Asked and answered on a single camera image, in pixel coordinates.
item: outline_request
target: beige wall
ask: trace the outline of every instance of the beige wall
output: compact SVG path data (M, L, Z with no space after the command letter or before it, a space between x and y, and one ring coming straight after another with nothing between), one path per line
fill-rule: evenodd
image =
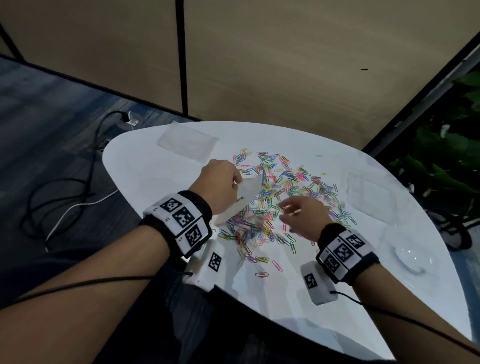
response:
M28 62L181 111L175 0L1 0Z
M5 56L13 57L12 52L8 49L7 45L3 41L3 39L0 38L0 54L3 54Z
M479 32L479 14L473 0L185 0L189 113L362 148Z

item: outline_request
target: forearm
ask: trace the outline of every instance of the forearm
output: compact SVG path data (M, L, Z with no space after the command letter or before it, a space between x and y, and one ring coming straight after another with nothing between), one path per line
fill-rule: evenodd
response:
M474 347L379 264L361 273L353 289L363 303L420 321ZM421 327L380 313L369 315L400 363L480 362L472 353Z
M168 255L161 234L140 226L33 291L89 279L154 275ZM0 311L2 362L91 363L147 284L85 286Z

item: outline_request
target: wristband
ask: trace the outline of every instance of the wristband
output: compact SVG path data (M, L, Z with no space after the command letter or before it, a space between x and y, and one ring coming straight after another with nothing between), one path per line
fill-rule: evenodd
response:
M360 273L380 263L365 238L340 224L325 226L318 246L320 252L316 260L334 283L345 282L351 286Z
M195 192L169 194L143 212L140 225L159 231L172 256L190 257L212 236L212 210Z

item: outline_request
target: white table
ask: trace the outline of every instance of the white table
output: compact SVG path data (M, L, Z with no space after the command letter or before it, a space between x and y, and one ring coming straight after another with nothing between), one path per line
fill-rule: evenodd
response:
M346 201L346 176L349 170L361 170L380 179L384 185L398 188L398 181L370 156L344 144L288 128L230 121L204 121L183 124L220 140L210 158L232 160L234 154L247 148L256 158L257 152L280 154L290 166L304 168L311 175L322 175L329 185L336 183L338 198ZM200 173L202 164L176 155L156 142L168 126L155 126L127 132L113 139L103 154L103 163L119 191L133 209L142 211L168 193L187 189ZM469 339L471 338L467 304L450 255L434 225L413 200L410 219L397 227L371 218L346 205L358 223L356 228L377 248L380 260L401 282L430 308ZM386 248L389 239L408 239L433 259L434 270L428 279L419 279L402 269ZM300 276L300 265L313 260L316 247L297 237L297 253L277 243L264 244L253 255L269 255L282 267L239 265L235 243L221 240L227 250L227 268L220 270L217 286L254 311L308 339L361 359L393 358L385 341L366 311L345 297L336 302L315 306L309 299ZM258 271L269 277L259 278ZM346 284L337 289L352 297L355 293Z

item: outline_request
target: pile of paper clips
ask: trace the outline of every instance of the pile of paper clips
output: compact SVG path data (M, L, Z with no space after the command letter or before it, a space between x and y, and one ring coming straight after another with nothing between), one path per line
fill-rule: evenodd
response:
M356 225L356 221L351 214L345 211L345 204L341 203L337 196L338 188L336 184L329 186L322 181L321 176L328 173L322 173L321 176L312 176L301 165L294 170L289 164L290 161L279 154L268 154L259 152L260 163L257 165L241 164L250 156L252 152L242 149L240 154L233 156L233 164L244 176L261 176L262 190L241 212L226 222L227 230L220 229L219 237L226 240L235 240L238 244L239 254L252 263L268 262L266 257L253 257L252 248L262 246L266 241L278 244L288 245L293 254L296 254L293 236L287 233L287 226L283 224L282 232L276 231L273 221L281 214L278 203L287 196L311 196L324 203L329 210L328 213L332 220L345 226L351 227L351 223ZM272 262L278 271L282 268L275 261Z

